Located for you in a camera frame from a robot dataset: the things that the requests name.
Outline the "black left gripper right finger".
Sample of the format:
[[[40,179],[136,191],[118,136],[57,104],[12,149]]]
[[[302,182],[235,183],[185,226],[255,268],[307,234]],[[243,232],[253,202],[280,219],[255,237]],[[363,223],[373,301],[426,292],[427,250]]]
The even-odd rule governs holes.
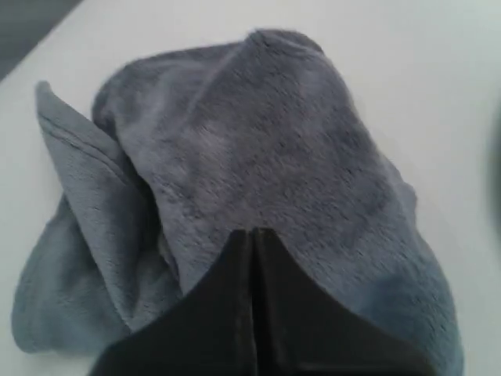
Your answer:
[[[252,310],[259,375],[433,375],[410,344],[331,298],[271,229],[252,231]]]

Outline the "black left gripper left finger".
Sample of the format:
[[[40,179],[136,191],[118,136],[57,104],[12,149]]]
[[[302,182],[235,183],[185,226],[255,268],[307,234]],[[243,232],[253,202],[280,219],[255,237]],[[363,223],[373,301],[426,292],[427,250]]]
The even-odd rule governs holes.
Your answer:
[[[203,279],[153,323],[109,346],[93,375],[255,375],[251,237],[232,232]]]

